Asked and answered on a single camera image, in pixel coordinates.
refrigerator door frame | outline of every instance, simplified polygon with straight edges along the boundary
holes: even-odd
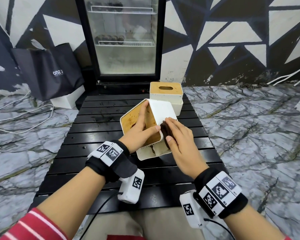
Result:
[[[154,74],[101,74],[95,45],[92,37],[92,31],[89,25],[88,14],[84,0],[75,0],[81,25],[83,28],[88,52],[90,55],[93,71],[96,76],[96,81],[102,82],[152,82],[160,80],[162,49],[164,39],[164,19],[167,0],[159,0],[158,5],[158,25],[157,25],[157,44],[156,44],[156,61]]]

marble floor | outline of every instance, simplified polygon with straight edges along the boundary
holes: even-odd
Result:
[[[237,86],[184,88],[231,176],[252,206],[292,239],[300,240],[300,85],[254,92]],[[0,107],[22,96],[0,96]],[[43,103],[30,97],[0,111],[14,117]],[[78,111],[56,109],[28,133],[0,132],[0,234],[27,211]],[[26,130],[49,116],[28,114],[0,129]],[[230,239],[209,223],[210,239]]]
[[[254,92],[238,86],[184,88],[213,145],[252,206],[300,240],[300,85]],[[211,238],[230,239],[209,223]]]

person's right hand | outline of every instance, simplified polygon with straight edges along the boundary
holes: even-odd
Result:
[[[165,121],[176,138],[175,141],[171,136],[166,137],[176,164],[184,174],[195,179],[209,166],[195,145],[192,130],[175,119],[166,118]]]

slatted table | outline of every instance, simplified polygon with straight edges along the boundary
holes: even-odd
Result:
[[[87,156],[104,141],[123,136],[120,117],[145,98],[149,98],[149,94],[88,96],[36,193],[30,209],[39,205],[79,173],[84,168]],[[209,166],[227,172],[185,94],[183,102],[178,120],[192,130],[195,144]],[[195,188],[193,179],[180,171],[171,153],[144,161],[139,161],[136,153],[133,153],[131,160],[145,174],[139,201],[137,204],[126,204],[114,197],[100,212],[180,206],[180,194]],[[119,190],[120,184],[119,181],[106,184],[88,213],[96,213],[104,201]]]

person's left hand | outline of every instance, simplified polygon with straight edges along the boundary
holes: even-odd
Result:
[[[150,136],[154,135],[161,129],[160,125],[155,125],[146,130],[143,130],[145,127],[145,113],[148,105],[148,100],[141,105],[139,117],[136,124],[123,137],[119,139],[119,141],[121,141],[129,149],[130,153],[133,153],[136,150],[140,149]]]

